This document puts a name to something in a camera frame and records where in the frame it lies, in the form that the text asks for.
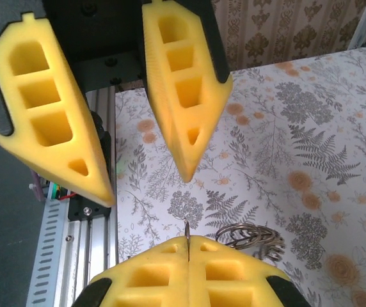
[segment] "colored wire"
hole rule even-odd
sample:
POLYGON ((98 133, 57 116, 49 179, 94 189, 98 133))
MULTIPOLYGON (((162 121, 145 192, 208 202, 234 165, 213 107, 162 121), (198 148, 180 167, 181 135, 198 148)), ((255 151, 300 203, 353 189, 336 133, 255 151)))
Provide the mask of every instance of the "colored wire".
POLYGON ((76 196, 76 193, 71 193, 69 195, 65 195, 65 196, 62 196, 62 197, 58 198, 58 200, 65 200, 67 198, 72 198, 74 196, 76 196))

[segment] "patterned wallpaper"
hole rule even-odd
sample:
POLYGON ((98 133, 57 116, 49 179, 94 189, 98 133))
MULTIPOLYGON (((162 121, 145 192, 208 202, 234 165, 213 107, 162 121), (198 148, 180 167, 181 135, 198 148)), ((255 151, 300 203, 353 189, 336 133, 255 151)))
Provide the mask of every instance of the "patterned wallpaper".
POLYGON ((346 50, 366 0, 211 0, 231 70, 346 50))

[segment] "floral tablecloth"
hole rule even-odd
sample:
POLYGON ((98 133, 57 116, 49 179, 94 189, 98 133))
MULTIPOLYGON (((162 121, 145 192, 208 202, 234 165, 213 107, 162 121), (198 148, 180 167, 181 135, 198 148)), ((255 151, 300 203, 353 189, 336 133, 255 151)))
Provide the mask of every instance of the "floral tablecloth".
POLYGON ((233 73, 189 184, 143 89, 116 94, 120 261, 230 223, 281 233, 277 266, 312 306, 366 306, 366 48, 233 73))

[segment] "black screw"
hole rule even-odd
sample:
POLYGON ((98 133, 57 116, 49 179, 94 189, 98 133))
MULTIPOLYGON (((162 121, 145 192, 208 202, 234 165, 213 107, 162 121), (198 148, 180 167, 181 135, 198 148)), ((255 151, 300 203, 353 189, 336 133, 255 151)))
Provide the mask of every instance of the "black screw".
POLYGON ((83 1, 81 6, 81 12, 86 17, 91 17, 96 14, 98 7, 96 3, 89 2, 89 1, 83 1))
POLYGON ((115 66, 117 63, 118 63, 118 60, 117 60, 117 59, 114 59, 114 58, 109 58, 109 59, 106 59, 106 60, 105 60, 105 65, 106 65, 107 67, 113 67, 113 66, 115 66))
POLYGON ((120 83, 122 83, 122 79, 121 78, 112 78, 111 80, 110 80, 110 83, 112 84, 112 85, 119 85, 120 83))

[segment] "aluminum rail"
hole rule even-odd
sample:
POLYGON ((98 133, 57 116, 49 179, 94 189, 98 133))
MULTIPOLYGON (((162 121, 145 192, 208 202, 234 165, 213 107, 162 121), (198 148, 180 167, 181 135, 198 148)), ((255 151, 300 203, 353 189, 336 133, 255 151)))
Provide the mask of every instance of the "aluminum rail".
MULTIPOLYGON (((102 126, 112 137, 111 165, 114 168, 115 87, 91 91, 86 98, 90 109, 102 118, 102 126)), ((111 179, 116 195, 116 176, 111 179)), ((109 217, 70 222, 67 219, 69 200, 51 200, 52 185, 45 201, 28 307, 69 307, 94 276, 118 263, 116 206, 109 217)))

